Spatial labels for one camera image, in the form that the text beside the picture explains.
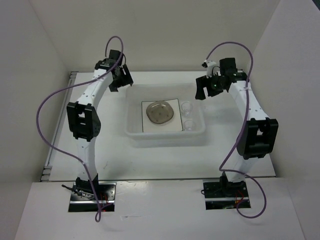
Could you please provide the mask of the clear plastic cup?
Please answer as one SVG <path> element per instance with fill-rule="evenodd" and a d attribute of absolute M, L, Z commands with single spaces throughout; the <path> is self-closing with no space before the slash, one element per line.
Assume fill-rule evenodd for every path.
<path fill-rule="evenodd" d="M 192 119 L 188 119 L 183 123 L 183 130 L 184 131 L 194 131 L 196 130 L 197 125 Z"/>
<path fill-rule="evenodd" d="M 190 101 L 185 101 L 181 104 L 180 110 L 184 118 L 189 118 L 193 113 L 193 104 Z"/>

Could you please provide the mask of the white plastic bin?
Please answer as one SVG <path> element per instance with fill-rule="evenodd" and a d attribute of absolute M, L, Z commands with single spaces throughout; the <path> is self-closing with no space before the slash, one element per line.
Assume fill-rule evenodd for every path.
<path fill-rule="evenodd" d="M 201 102 L 195 99 L 196 85 L 194 83 L 171 84 L 141 84 L 134 85 L 126 90 L 126 135 L 137 148 L 155 147 L 188 147 L 203 146 L 206 143 L 206 124 Z M 155 102 L 178 99 L 180 115 L 183 123 L 193 120 L 196 123 L 194 131 L 169 131 L 169 132 L 143 132 L 142 102 Z M 181 104 L 189 101 L 193 104 L 190 117 L 183 117 Z"/>

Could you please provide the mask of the clear glass dish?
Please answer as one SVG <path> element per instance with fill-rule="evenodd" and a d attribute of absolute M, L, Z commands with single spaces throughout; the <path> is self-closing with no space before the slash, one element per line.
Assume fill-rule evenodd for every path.
<path fill-rule="evenodd" d="M 145 110 L 148 119 L 161 125 L 170 121 L 174 117 L 174 110 L 167 101 L 155 101 L 149 104 Z"/>

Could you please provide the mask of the square white plate black rim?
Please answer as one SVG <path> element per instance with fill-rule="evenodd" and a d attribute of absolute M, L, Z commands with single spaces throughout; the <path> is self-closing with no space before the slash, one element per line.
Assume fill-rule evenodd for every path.
<path fill-rule="evenodd" d="M 154 124 L 152 123 L 146 114 L 147 106 L 155 101 L 142 101 L 142 131 L 144 133 L 160 133 L 160 132 L 181 132 L 183 131 L 183 124 L 181 119 L 180 104 L 179 100 L 159 100 L 168 102 L 174 110 L 173 118 L 164 124 Z"/>

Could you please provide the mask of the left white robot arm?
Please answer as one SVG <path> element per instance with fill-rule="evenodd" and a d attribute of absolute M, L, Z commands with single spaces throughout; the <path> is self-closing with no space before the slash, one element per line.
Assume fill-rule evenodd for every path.
<path fill-rule="evenodd" d="M 127 65 L 122 64 L 123 57 L 119 50 L 110 50 L 106 58 L 96 63 L 93 82 L 66 107 L 69 130 L 75 138 L 77 157 L 83 165 L 75 180 L 74 192 L 83 194 L 88 200 L 94 200 L 100 193 L 95 163 L 95 143 L 102 128 L 98 105 L 107 89 L 117 92 L 118 88 L 134 83 Z"/>

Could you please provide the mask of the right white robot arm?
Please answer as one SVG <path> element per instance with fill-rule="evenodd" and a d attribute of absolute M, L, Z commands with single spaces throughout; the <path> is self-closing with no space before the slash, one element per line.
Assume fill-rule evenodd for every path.
<path fill-rule="evenodd" d="M 223 92 L 229 93 L 243 119 L 235 147 L 238 160 L 230 170 L 222 170 L 217 192 L 235 197 L 245 186 L 245 177 L 258 161 L 273 151 L 279 123 L 269 117 L 253 93 L 248 75 L 239 70 L 234 58 L 215 63 L 205 60 L 206 75 L 196 79 L 196 100 L 205 100 Z"/>

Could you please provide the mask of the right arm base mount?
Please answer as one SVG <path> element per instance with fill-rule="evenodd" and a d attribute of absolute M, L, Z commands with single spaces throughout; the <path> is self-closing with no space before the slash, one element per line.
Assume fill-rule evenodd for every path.
<path fill-rule="evenodd" d="M 203 189 L 200 191 L 204 196 L 206 210 L 229 210 L 251 208 L 249 193 L 245 181 L 241 181 L 225 188 L 218 179 L 203 180 Z"/>

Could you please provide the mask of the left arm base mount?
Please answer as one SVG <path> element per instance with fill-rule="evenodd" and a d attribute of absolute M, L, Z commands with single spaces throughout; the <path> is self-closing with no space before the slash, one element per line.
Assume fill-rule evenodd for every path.
<path fill-rule="evenodd" d="M 116 186 L 115 182 L 99 182 L 97 198 L 102 212 L 113 212 L 115 210 Z M 92 192 L 79 190 L 75 184 L 73 184 L 72 188 L 66 188 L 71 191 L 69 213 L 96 212 L 98 210 L 97 201 Z"/>

